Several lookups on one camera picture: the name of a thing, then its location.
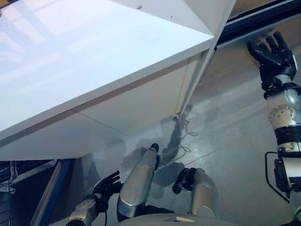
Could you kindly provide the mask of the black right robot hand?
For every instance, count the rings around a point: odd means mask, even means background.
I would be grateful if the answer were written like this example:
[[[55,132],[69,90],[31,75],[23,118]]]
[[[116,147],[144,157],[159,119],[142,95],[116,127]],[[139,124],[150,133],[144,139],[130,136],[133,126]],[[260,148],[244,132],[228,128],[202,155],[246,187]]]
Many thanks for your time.
[[[250,55],[260,64],[261,87],[273,91],[293,86],[297,64],[292,51],[278,31],[266,37],[266,43],[246,43]]]

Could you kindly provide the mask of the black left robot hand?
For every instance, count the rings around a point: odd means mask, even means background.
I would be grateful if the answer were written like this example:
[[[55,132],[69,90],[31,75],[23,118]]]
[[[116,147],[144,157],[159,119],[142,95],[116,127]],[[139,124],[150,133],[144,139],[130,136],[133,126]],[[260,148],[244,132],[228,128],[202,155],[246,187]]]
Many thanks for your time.
[[[108,203],[113,194],[121,191],[123,183],[120,182],[120,171],[117,170],[101,181],[97,182],[93,188],[92,194],[98,197],[99,203],[104,206]]]

